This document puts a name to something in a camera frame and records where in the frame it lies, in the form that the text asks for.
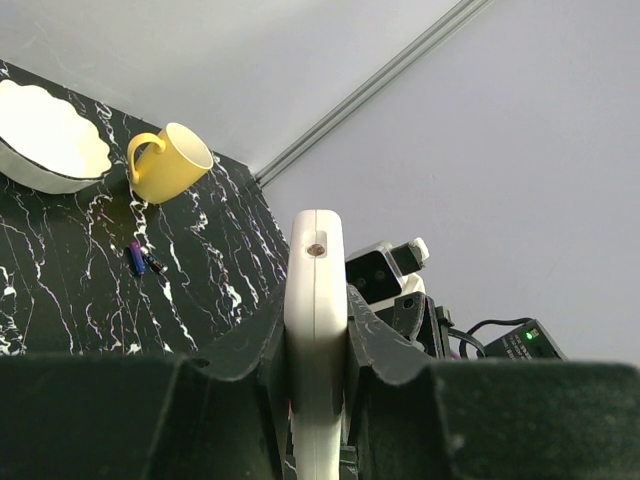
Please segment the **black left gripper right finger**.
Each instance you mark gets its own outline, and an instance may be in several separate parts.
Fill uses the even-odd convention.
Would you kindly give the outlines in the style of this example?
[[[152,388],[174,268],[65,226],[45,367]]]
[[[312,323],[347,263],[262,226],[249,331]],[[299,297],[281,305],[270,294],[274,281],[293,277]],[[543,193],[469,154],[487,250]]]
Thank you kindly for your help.
[[[363,479],[635,479],[631,365],[429,357],[347,291],[347,442]]]

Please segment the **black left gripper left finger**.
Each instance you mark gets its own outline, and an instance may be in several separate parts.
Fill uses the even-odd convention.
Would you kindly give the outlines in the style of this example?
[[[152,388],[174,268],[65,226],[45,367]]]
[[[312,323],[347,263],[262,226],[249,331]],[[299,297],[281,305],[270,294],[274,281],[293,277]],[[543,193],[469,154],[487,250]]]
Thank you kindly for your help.
[[[5,479],[281,479],[289,394],[277,288],[194,355],[1,360]]]

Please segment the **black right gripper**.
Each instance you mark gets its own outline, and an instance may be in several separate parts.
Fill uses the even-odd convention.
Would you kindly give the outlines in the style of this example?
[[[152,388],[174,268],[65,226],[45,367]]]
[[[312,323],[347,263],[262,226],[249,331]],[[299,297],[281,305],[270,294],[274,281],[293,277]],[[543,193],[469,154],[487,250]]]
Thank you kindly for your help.
[[[402,337],[434,359],[453,359],[449,311],[425,294],[406,294],[375,314]]]

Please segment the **white red remote control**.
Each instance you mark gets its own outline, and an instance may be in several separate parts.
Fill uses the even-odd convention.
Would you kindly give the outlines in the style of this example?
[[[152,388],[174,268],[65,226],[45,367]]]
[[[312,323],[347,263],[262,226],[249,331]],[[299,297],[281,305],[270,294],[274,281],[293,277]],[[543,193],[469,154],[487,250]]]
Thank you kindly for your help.
[[[299,479],[339,477],[347,315],[341,219],[304,210],[293,222],[284,300]]]

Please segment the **blue battery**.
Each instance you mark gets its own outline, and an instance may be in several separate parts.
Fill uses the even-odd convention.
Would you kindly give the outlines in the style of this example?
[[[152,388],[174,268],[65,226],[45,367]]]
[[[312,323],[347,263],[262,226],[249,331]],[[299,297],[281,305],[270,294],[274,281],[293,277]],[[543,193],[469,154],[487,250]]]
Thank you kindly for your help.
[[[135,274],[137,276],[142,276],[146,272],[146,264],[140,245],[137,242],[131,242],[129,244],[129,252],[131,255]]]

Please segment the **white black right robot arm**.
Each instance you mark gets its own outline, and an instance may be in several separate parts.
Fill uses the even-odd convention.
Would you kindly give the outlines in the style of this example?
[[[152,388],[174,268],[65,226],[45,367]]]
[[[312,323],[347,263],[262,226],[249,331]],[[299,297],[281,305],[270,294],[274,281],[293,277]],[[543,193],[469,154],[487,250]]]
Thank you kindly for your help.
[[[534,318],[486,319],[467,330],[455,326],[450,311],[420,292],[372,306],[373,312],[413,346],[434,359],[564,360],[542,323]]]

